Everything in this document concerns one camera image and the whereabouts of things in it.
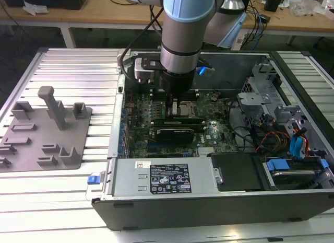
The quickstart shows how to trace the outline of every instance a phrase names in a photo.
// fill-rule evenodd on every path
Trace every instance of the white paper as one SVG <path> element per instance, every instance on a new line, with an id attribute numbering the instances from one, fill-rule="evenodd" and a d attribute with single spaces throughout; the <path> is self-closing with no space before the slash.
<path id="1" fill-rule="evenodd" d="M 49 11 L 47 10 L 47 7 L 44 5 L 29 4 L 26 1 L 23 1 L 23 2 L 25 3 L 25 5 L 23 6 L 23 10 L 32 14 L 33 16 L 36 16 L 36 13 L 39 13 L 39 14 L 49 13 Z"/>

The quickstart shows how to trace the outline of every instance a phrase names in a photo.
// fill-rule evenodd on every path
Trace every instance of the warning label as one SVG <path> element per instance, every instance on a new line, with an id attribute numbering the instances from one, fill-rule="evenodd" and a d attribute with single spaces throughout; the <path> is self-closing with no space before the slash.
<path id="1" fill-rule="evenodd" d="M 152 194 L 192 192 L 188 164 L 151 165 L 150 177 Z"/>

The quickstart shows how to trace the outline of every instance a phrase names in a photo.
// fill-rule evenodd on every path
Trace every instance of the floor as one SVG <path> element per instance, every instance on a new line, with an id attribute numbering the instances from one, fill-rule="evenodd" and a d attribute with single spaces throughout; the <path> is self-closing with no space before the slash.
<path id="1" fill-rule="evenodd" d="M 24 27 L 22 31 L 13 27 L 14 35 L 0 36 L 0 106 L 19 81 L 29 65 L 38 47 L 64 48 L 65 43 L 57 28 Z M 140 30 L 108 30 L 105 39 L 102 29 L 74 29 L 74 37 L 78 48 L 124 48 L 140 33 Z M 286 45 L 286 36 L 264 35 L 255 50 L 258 51 L 309 51 L 312 56 L 329 71 L 334 64 L 334 41 L 324 39 L 318 48 L 314 43 L 318 37 L 297 37 L 291 46 Z M 160 45 L 160 37 L 153 31 L 147 32 L 134 45 L 135 48 L 156 48 Z"/>

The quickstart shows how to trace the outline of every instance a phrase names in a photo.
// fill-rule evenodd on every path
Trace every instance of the blue cable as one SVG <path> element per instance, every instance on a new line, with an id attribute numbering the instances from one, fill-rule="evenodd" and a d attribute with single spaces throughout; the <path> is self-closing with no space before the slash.
<path id="1" fill-rule="evenodd" d="M 257 35 L 256 37 L 256 41 L 255 41 L 255 44 L 252 48 L 252 51 L 255 49 L 255 47 L 257 46 L 258 42 L 260 41 L 260 36 L 262 35 L 262 21 L 261 21 L 261 17 L 260 15 L 254 11 L 254 13 L 257 15 L 257 17 L 259 18 L 259 27 L 260 27 L 260 33 Z"/>

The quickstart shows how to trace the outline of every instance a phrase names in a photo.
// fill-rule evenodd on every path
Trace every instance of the table leg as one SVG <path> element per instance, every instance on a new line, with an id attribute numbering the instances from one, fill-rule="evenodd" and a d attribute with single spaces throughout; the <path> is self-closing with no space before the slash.
<path id="1" fill-rule="evenodd" d="M 71 28 L 69 26 L 61 26 L 62 35 L 67 48 L 76 48 Z"/>
<path id="2" fill-rule="evenodd" d="M 238 33 L 238 36 L 234 40 L 231 51 L 239 51 L 241 49 L 242 43 L 244 41 L 245 36 L 248 33 L 248 29 L 241 29 Z"/>
<path id="3" fill-rule="evenodd" d="M 287 40 L 287 45 L 292 45 L 292 42 L 294 41 L 295 38 L 296 38 L 296 36 L 289 36 L 289 38 Z"/>

